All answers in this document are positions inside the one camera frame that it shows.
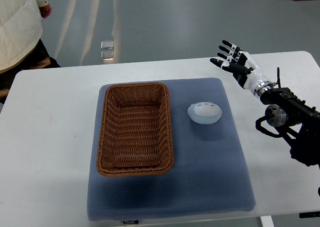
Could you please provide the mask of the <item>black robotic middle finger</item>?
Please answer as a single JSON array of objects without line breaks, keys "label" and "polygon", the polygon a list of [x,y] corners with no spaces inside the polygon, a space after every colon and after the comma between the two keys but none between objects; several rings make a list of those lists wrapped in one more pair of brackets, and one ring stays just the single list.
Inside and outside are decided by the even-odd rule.
[{"label": "black robotic middle finger", "polygon": [[223,52],[223,53],[218,53],[218,56],[220,58],[223,58],[226,61],[238,61],[241,55],[241,51],[242,49],[239,48],[236,45],[232,45],[231,47],[225,47],[220,45],[219,49]]}]

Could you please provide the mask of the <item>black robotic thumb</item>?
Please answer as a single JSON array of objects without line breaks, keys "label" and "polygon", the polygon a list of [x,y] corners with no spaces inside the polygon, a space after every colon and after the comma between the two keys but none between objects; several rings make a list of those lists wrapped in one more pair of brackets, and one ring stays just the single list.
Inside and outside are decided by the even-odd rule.
[{"label": "black robotic thumb", "polygon": [[248,75],[251,73],[251,70],[249,68],[237,63],[219,60],[214,57],[210,59],[210,62],[229,73],[233,73],[237,75]]}]

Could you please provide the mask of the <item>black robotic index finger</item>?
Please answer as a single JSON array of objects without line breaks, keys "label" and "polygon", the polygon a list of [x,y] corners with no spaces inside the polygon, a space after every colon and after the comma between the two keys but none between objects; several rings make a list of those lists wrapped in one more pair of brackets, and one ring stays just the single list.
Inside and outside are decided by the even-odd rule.
[{"label": "black robotic index finger", "polygon": [[219,65],[222,65],[224,62],[239,64],[240,56],[236,52],[232,52],[229,54],[217,53],[217,56],[222,58],[222,60],[218,60]]}]

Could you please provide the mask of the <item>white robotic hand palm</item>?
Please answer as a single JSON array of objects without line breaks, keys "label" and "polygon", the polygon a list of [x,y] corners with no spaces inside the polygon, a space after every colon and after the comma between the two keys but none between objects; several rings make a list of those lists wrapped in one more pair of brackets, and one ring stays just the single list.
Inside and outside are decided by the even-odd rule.
[{"label": "white robotic hand palm", "polygon": [[272,88],[272,82],[264,76],[258,62],[246,51],[240,51],[235,62],[250,70],[249,74],[233,74],[238,84],[245,90],[250,90],[255,97],[260,97],[265,91]]}]

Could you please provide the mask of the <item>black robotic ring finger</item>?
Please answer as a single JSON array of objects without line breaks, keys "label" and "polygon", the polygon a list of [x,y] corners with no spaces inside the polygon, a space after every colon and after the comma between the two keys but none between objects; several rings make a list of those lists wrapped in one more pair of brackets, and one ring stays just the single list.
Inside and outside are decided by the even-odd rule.
[{"label": "black robotic ring finger", "polygon": [[224,46],[222,47],[222,50],[228,53],[229,55],[233,55],[233,54],[240,55],[243,52],[243,50],[239,46],[227,40],[222,40],[222,43],[224,44]]}]

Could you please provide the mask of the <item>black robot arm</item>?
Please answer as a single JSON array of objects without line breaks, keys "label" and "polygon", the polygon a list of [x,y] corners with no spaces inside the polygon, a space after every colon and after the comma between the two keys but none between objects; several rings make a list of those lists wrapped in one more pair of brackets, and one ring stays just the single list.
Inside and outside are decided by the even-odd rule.
[{"label": "black robot arm", "polygon": [[210,62],[232,73],[243,89],[267,106],[255,128],[267,136],[284,139],[292,159],[308,167],[319,165],[320,113],[316,108],[307,106],[288,87],[282,87],[279,79],[272,82],[265,77],[258,62],[239,46],[223,40],[219,49],[218,57]]}]

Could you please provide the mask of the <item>person's hand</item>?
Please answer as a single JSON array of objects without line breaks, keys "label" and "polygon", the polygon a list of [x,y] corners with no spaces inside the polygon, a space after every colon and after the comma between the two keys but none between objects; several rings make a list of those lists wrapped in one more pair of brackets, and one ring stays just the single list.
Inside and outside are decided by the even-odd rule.
[{"label": "person's hand", "polygon": [[47,4],[45,6],[39,7],[40,15],[43,19],[46,19],[49,17],[52,13],[52,7],[50,4]]}]

